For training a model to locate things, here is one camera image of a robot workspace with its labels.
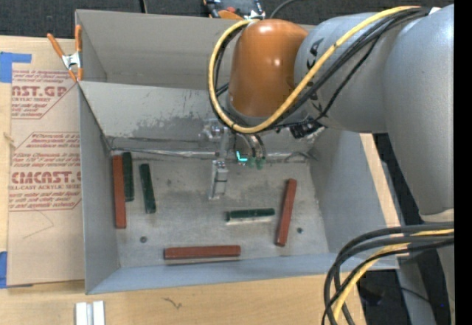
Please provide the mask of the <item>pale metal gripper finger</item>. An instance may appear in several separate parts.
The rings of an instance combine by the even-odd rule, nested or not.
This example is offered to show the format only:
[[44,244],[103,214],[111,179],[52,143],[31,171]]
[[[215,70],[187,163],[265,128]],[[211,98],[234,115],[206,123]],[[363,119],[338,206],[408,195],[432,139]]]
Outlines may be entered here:
[[226,162],[217,161],[216,162],[216,176],[215,176],[215,196],[217,198],[225,194],[228,174],[229,174],[229,171],[226,167]]
[[210,185],[208,190],[208,199],[213,200],[218,196],[218,167],[216,164],[212,165]]

